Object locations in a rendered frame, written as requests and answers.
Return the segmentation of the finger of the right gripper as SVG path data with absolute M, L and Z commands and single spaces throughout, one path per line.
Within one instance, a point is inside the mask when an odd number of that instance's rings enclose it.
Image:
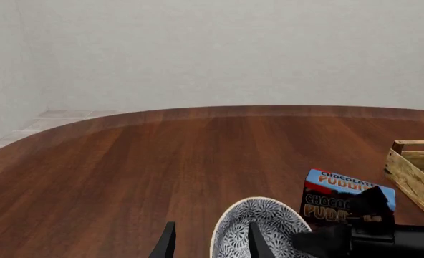
M 348 225 L 320 227 L 294 234 L 293 247 L 309 255 L 349 255 L 351 228 Z
M 354 216 L 392 216 L 393 210 L 379 186 L 373 186 L 348 199 L 351 214 Z

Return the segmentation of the chocolate pudding box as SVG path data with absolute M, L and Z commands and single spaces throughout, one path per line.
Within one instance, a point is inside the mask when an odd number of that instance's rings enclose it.
M 299 213 L 305 221 L 316 225 L 341 223 L 351 214 L 350 199 L 375 186 L 382 191 L 385 204 L 393 214 L 396 208 L 393 188 L 321 169 L 310 169 L 304 180 Z

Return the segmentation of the wooden slat tray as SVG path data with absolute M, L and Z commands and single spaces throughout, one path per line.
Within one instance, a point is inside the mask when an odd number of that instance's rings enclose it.
M 404 150 L 424 140 L 396 140 L 385 161 L 385 175 L 424 211 L 424 150 Z

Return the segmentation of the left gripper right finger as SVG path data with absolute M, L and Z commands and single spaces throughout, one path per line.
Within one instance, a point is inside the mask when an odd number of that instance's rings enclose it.
M 249 223 L 248 243 L 251 258 L 275 258 L 256 222 Z

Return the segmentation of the patterned black white bowl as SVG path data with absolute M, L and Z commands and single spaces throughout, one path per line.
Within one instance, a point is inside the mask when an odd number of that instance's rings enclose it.
M 230 206 L 218 220 L 211 237 L 210 258 L 251 258 L 249 224 L 256 223 L 275 258 L 315 258 L 297 251 L 294 234 L 311 232 L 295 210 L 276 199 L 248 197 Z

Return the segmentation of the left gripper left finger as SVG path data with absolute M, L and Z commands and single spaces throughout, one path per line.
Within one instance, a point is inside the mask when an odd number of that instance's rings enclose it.
M 173 258 L 175 252 L 175 222 L 166 223 L 163 233 L 149 255 L 149 258 Z

